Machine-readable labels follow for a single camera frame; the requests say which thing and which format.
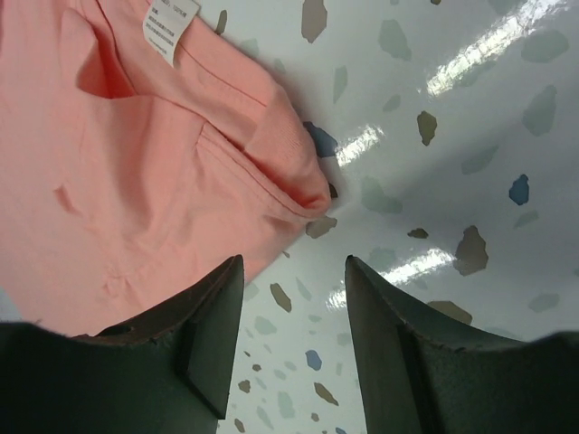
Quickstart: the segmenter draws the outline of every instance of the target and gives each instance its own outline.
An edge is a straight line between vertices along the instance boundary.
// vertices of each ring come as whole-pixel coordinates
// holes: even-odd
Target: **white floor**
[[[286,86],[339,195],[246,289],[221,434],[365,433],[349,254],[492,333],[579,329],[579,0],[202,3]]]

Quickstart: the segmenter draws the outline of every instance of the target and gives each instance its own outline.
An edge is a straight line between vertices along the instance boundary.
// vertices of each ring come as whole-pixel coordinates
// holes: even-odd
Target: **pink fabric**
[[[0,286],[94,334],[241,253],[255,277],[329,205],[283,89],[195,18],[172,69],[147,0],[0,1]]]

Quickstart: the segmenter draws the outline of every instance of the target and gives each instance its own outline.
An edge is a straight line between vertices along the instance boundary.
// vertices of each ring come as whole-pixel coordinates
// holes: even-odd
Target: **gray speck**
[[[463,175],[472,175],[485,169],[495,157],[498,151],[498,145],[488,147],[478,152],[471,158],[464,160],[460,165]]]
[[[533,312],[540,314],[546,310],[552,309],[559,304],[560,297],[558,294],[541,294],[531,300],[528,308]]]
[[[283,419],[292,419],[296,417],[296,411],[293,408],[293,401],[286,392],[278,392],[278,407]]]
[[[347,87],[347,67],[341,66],[334,71],[334,104],[340,99]]]
[[[382,50],[395,59],[409,61],[413,57],[406,35],[396,20],[384,20],[382,22],[378,43]]]
[[[459,79],[456,81],[456,86],[459,88],[468,88],[477,82],[479,77],[485,72],[492,70],[497,66],[496,61],[484,61],[483,63],[475,63],[465,70]]]
[[[268,390],[268,386],[265,385],[265,382],[263,382],[263,380],[259,377],[255,377],[255,382],[257,382],[257,384],[265,391]]]
[[[551,131],[555,122],[557,89],[549,85],[537,93],[523,112],[523,125],[535,137]]]
[[[257,43],[257,39],[255,38],[248,39],[247,41],[240,43],[239,49],[252,59],[257,59],[257,57],[260,55],[260,46]]]
[[[566,36],[555,29],[538,31],[525,38],[521,57],[533,63],[549,63],[569,50]]]
[[[263,316],[255,317],[255,329],[261,335],[272,335],[278,331],[278,328]]]
[[[287,72],[286,66],[280,59],[276,59],[275,61],[273,61],[273,69],[280,74],[285,74]]]
[[[335,228],[337,225],[337,219],[327,217],[326,215],[315,222],[310,222],[306,226],[306,234],[313,238],[314,240],[327,234],[330,229]]]
[[[424,280],[423,278],[415,278],[413,280],[413,284],[416,285],[416,287],[418,289],[421,289],[423,291],[428,289],[428,285],[426,284],[426,280]]]
[[[268,413],[266,413],[261,406],[257,407],[257,416],[258,418],[261,419],[261,421],[265,424],[266,427],[268,427],[269,429],[273,429],[273,425],[271,425],[271,420],[270,417],[268,416]]]
[[[294,363],[292,363],[292,362],[286,362],[286,363],[284,363],[283,365],[284,365],[286,368],[288,368],[290,371],[294,371],[294,372],[295,372],[296,369],[298,369],[298,368],[296,367],[296,365],[295,365]]]
[[[389,100],[386,101],[386,103],[384,104],[384,107],[382,108],[382,111],[384,113],[389,113],[391,111],[395,111],[396,109],[398,109],[400,107],[401,103],[402,103],[402,98],[400,97],[400,95],[393,95],[392,97],[390,97]]]
[[[526,1],[527,0],[489,0],[489,4],[497,15],[504,16]]]
[[[340,346],[352,344],[352,335],[349,333],[340,333],[337,336],[337,344]]]
[[[304,297],[307,301],[310,301],[311,300],[311,293],[304,286],[304,284],[301,283],[301,280],[296,278],[296,284],[298,285],[298,292],[301,294],[301,296]]]
[[[282,371],[280,371],[279,369],[274,369],[273,374],[276,377],[278,377],[280,380],[285,380],[286,378],[288,378],[288,376],[285,373],[283,373]]]
[[[398,199],[384,194],[382,186],[370,176],[362,179],[362,204],[370,211],[399,214],[403,205]]]
[[[376,247],[370,252],[367,264],[378,271],[388,271],[396,263],[396,253],[394,250],[381,249]]]
[[[539,220],[539,213],[536,210],[524,212],[515,222],[514,229],[522,228],[537,220]]]
[[[256,285],[254,285],[253,283],[248,283],[247,286],[245,287],[245,290],[243,291],[243,300],[250,301],[251,299],[255,298],[255,296],[257,296],[259,292],[260,289],[257,288]]]

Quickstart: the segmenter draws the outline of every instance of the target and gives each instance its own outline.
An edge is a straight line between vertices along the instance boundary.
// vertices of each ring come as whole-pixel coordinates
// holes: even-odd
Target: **clothing tag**
[[[193,0],[153,0],[143,21],[143,34],[147,42],[173,65],[179,38],[199,12]]]

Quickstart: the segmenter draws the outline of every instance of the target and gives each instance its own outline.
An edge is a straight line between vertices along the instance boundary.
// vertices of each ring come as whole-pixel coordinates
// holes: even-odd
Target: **blue speck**
[[[316,154],[320,158],[326,156],[335,156],[337,149],[337,141],[320,127],[316,127],[311,122],[304,122],[304,127],[311,135],[316,145]]]
[[[508,197],[517,205],[528,202],[528,176],[521,175],[508,190]]]
[[[308,366],[314,371],[322,369],[322,359],[319,358],[315,350],[306,351],[306,359],[308,360]]]

